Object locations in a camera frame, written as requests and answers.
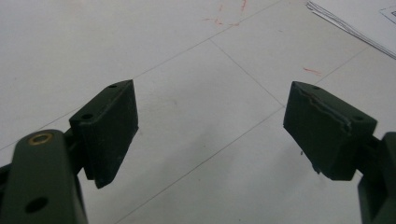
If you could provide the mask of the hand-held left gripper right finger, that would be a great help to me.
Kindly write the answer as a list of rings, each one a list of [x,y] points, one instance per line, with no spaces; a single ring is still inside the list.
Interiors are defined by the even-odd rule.
[[[283,127],[316,172],[349,181],[358,149],[373,136],[376,120],[320,87],[294,81]]]

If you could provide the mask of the stack of white paper sheets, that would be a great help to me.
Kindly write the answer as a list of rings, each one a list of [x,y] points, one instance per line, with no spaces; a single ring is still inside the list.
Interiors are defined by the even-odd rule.
[[[306,6],[396,60],[396,0],[308,0]]]

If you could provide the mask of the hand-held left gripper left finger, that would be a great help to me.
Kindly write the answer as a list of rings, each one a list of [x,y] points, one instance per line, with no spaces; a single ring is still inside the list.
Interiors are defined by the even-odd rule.
[[[69,119],[85,151],[86,176],[101,189],[117,175],[138,130],[134,81],[105,87]]]

